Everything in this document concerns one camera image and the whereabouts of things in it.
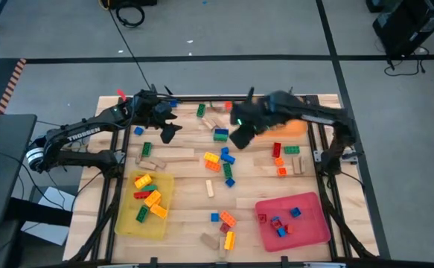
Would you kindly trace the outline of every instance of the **yellow plastic tray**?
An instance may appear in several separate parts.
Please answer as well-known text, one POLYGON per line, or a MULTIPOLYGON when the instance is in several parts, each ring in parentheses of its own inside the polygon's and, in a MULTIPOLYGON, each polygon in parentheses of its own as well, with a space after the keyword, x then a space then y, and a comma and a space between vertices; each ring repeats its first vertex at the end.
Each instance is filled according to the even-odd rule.
POLYGON ((161 219, 159 216, 149 211, 145 221, 140 223, 136 220, 137 213, 144 204, 144 199, 135 199, 134 193, 139 191, 134 181, 137 176, 149 174, 152 178, 151 184, 157 185, 157 191, 161 193, 162 200, 160 206, 167 209, 170 208, 170 200, 173 192, 173 176, 166 173, 148 172, 143 170, 135 170, 130 173, 127 178, 126 192, 119 208, 118 221, 115 225, 114 232, 120 235, 139 236, 150 239, 161 240, 165 235, 165 226, 167 225, 167 217, 161 219))

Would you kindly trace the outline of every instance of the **green lego brick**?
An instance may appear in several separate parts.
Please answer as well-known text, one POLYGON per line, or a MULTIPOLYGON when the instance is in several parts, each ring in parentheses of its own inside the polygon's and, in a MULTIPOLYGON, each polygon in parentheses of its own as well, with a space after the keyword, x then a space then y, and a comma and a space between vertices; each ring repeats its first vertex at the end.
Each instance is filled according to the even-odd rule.
POLYGON ((150 156, 151 148, 152 148, 152 144, 150 142, 145 142, 144 147, 142 148, 142 156, 150 156))
POLYGON ((229 137, 224 134, 214 134, 214 141, 227 141, 229 137))
POLYGON ((141 189, 141 191, 155 191, 157 190, 157 185, 148 185, 141 189))
POLYGON ((141 209, 139 210, 139 213, 137 213, 137 220, 140 223, 143 223, 145 221, 145 218, 149 214, 149 208, 146 205, 142 205, 141 209))
POLYGON ((197 117, 202 118, 205 115, 205 104, 199 104, 199 109, 197 110, 197 117))
POLYGON ((299 153, 299 146, 285 146, 284 153, 286 154, 296 154, 299 153))
POLYGON ((233 174, 232 174, 232 167, 230 166, 229 163, 225 163, 223 164, 223 172, 225 174, 225 178, 232 178, 233 174))

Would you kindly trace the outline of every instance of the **wooden table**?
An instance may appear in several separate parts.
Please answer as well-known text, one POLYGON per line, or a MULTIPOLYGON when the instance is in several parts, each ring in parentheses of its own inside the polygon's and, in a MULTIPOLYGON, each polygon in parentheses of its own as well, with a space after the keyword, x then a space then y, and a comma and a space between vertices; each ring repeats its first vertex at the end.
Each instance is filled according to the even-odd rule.
MULTIPOLYGON (((340 107, 337 95, 318 95, 318 97, 321 105, 340 107)), ((100 97, 96 114, 117 101, 118 97, 100 97)), ((167 162, 165 173, 174 175, 175 188, 167 219, 165 239, 145 240, 116 235, 112 262, 148 263, 151 257, 157 257, 159 263, 218 261, 218 251, 202 244, 200 235, 203 232, 214 237, 223 235, 219 231, 221 222, 210 222, 210 213, 222 210, 227 210, 237 220, 237 225, 232 228, 236 233, 234 250, 227 254, 227 261, 280 261, 282 255, 287 255, 290 261, 329 261, 331 258, 326 243, 280 252, 266 252, 261 244, 254 213, 255 203, 260 200, 310 191, 318 193, 308 136, 302 135, 296 138, 291 135, 263 136, 256 138, 245 150, 238 150, 230 141, 225 144, 213 142, 212 132, 196 117, 197 107, 198 103, 182 103, 174 110, 179 117, 173 122, 182 125, 183 129, 169 144, 162 143, 159 137, 160 130, 148 129, 142 136, 130 134, 124 179, 127 179, 131 170, 141 169, 135 164, 135 155, 140 146, 145 141, 149 141, 153 144, 152 156, 167 162), (272 145, 275 141, 281 142, 283 146, 285 144, 300 146, 300 156, 306 161, 304 174, 293 175, 291 158, 281 153, 290 175, 283 179, 278 178, 276 166, 271 157, 272 145), (231 155, 236 158, 232 166, 236 181, 233 188, 225 185, 222 173, 206 169, 203 159, 205 152, 220 155, 220 148, 224 146, 230 147, 231 155), (206 179, 211 179, 213 182, 215 192, 213 198, 207 196, 206 179)), ((217 116, 226 122, 230 130, 233 129, 229 125, 228 113, 217 113, 207 108, 206 115, 217 116)), ((332 137, 332 129, 329 127, 326 131, 328 137, 332 137)), ((92 136, 89 150, 98 152, 109 149, 111 136, 111 133, 98 133, 92 136)), ((122 142, 123 136, 124 131, 121 131, 119 142, 122 142)), ((342 164, 342 169, 358 177, 356 165, 342 164)), ((80 188, 98 171, 94 167, 85 168, 80 188)), ((360 184, 345 175, 337 176, 336 180, 346 223, 364 246, 370 252, 377 254, 377 245, 360 184)), ((100 176, 77 198, 63 260, 69 259, 77 252, 95 227, 102 187, 103 177, 100 176)), ((114 187, 115 184, 110 185, 109 198, 114 194, 114 187)), ((339 229, 334 222, 333 228, 338 254, 343 256, 339 229)), ((104 258, 108 231, 109 227, 106 227, 101 236, 99 258, 104 258)))

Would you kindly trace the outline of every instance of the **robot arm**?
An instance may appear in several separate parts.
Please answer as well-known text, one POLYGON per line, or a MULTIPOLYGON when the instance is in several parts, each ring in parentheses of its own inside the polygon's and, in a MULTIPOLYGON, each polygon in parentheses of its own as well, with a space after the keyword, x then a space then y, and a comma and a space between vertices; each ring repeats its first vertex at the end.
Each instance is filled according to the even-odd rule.
POLYGON ((319 171, 324 174, 340 173, 339 158, 344 149, 356 141, 354 120, 348 117, 344 109, 306 104, 298 97, 283 91, 273 92, 253 103, 253 92, 254 89, 251 88, 246 101, 234 104, 231 111, 230 123, 240 125, 230 135, 237 148, 245 148, 255 135, 289 120, 299 119, 329 125, 334 128, 334 138, 329 149, 321 155, 319 171))
POLYGON ((39 173, 57 165, 90 165, 95 162, 106 162, 114 159, 109 157, 108 153, 64 152, 61 148, 69 142, 95 133, 122 130, 130 125, 162 128, 161 139, 167 144, 175 132, 182 129, 181 126, 165 122, 175 118, 177 117, 172 114, 170 104, 159 98, 158 93, 141 90, 132 98, 103 110, 98 116, 49 130, 30 144, 26 158, 30 168, 39 173))

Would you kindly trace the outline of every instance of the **red plastic tray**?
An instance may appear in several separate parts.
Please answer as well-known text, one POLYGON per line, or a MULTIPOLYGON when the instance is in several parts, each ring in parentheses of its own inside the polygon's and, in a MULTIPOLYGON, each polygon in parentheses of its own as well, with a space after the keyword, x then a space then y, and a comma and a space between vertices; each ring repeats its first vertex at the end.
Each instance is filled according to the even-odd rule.
POLYGON ((264 248, 268 252, 324 243, 331 239, 319 198, 314 192, 260 201, 256 203, 255 210, 257 221, 259 214, 267 216, 267 221, 259 225, 264 248), (295 207, 301 211, 301 215, 296 218, 290 213, 290 210, 295 207), (284 237, 278 236, 276 230, 271 226, 271 219, 277 216, 283 226, 287 224, 293 226, 292 234, 286 234, 284 237))

